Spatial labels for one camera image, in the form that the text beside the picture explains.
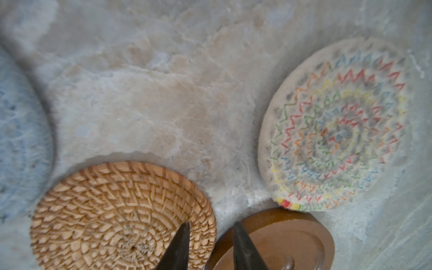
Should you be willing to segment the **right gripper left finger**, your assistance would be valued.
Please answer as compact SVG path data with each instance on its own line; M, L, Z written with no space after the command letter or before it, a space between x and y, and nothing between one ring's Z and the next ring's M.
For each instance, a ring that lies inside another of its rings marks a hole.
M166 249L156 270L188 270L190 248L190 224L180 225Z

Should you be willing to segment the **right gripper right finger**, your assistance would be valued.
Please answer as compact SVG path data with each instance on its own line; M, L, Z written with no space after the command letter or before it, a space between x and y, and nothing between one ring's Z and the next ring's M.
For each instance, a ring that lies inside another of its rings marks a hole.
M268 270L240 222L236 222L233 226L233 255L235 270Z

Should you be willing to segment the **blue knitted round coaster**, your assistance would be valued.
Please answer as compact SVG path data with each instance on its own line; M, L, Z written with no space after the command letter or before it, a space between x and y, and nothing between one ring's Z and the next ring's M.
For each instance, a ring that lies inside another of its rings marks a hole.
M54 142L42 104L12 56L1 49L1 222L24 212L42 192Z

